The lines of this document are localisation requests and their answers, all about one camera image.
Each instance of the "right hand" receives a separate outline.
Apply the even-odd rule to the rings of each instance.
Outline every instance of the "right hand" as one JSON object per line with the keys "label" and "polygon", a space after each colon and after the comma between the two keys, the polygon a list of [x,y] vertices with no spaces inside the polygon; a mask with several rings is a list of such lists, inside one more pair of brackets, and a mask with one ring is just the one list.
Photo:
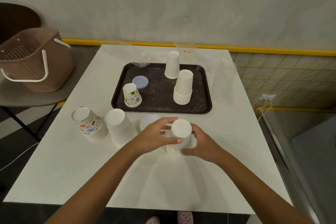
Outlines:
{"label": "right hand", "polygon": [[183,155],[196,156],[209,162],[216,163],[219,156],[225,150],[220,147],[207,133],[205,133],[199,126],[192,124],[192,133],[197,139],[197,146],[192,149],[182,149],[180,152]]}

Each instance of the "blue plastic lid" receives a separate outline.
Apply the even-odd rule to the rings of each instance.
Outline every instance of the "blue plastic lid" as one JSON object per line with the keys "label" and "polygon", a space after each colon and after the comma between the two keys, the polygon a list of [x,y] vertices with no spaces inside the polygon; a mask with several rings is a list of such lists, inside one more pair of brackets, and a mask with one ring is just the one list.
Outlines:
{"label": "blue plastic lid", "polygon": [[134,83],[138,89],[142,89],[148,85],[148,79],[145,76],[139,75],[134,77],[132,83]]}

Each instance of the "white wall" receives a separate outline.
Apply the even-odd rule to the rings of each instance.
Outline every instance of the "white wall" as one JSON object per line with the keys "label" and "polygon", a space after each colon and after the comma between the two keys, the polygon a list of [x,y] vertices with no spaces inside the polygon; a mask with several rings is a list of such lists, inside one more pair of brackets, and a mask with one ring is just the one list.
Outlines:
{"label": "white wall", "polygon": [[63,37],[336,49],[336,0],[0,1],[33,8]]}

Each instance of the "floor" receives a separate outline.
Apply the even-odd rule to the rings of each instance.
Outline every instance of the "floor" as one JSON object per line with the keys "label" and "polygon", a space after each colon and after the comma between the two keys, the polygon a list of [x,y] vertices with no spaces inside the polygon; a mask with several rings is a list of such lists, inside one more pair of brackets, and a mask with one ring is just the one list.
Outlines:
{"label": "floor", "polygon": [[[91,48],[94,51],[98,50],[98,47],[75,48]],[[29,109],[11,108],[11,110],[24,121],[29,128],[36,131],[51,108],[52,107],[34,107]],[[59,111],[60,108],[53,111],[39,133],[40,138],[43,138],[43,135],[46,133]],[[0,169],[8,165],[22,152],[36,143],[37,141],[34,138],[20,128],[13,119],[0,109]],[[60,205],[2,202],[37,146],[38,145],[33,146],[11,165],[0,171],[1,223],[44,223],[60,207]],[[106,208],[97,223],[145,223],[145,221],[153,215],[158,216],[163,224],[177,222],[176,211]],[[194,212],[193,215],[196,224],[227,222],[230,224],[245,224],[249,218],[249,215],[229,214],[228,221],[228,214],[226,213]]]}

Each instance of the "plastic basket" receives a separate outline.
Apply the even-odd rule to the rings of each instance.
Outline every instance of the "plastic basket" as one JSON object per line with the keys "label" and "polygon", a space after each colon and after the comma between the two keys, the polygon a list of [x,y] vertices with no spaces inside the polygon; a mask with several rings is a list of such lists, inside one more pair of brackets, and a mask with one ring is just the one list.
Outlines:
{"label": "plastic basket", "polygon": [[35,92],[59,90],[74,69],[70,45],[56,29],[26,29],[0,46],[0,68],[13,82]]}

